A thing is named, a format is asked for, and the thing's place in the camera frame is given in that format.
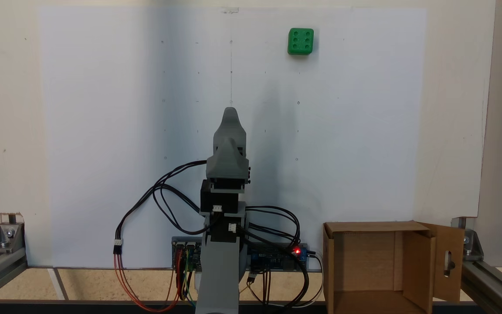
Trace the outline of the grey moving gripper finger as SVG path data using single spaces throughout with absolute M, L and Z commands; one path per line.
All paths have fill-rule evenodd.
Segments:
M 207 159 L 207 179 L 248 179 L 249 160 L 241 155 L 235 139 L 225 138 Z

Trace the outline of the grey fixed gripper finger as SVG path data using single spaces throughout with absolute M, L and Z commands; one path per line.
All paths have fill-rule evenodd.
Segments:
M 240 155 L 247 157 L 247 133 L 243 129 L 237 110 L 234 107 L 227 107 L 224 110 L 220 125 L 213 136 L 214 153 L 219 149 L 225 138 L 234 139 Z

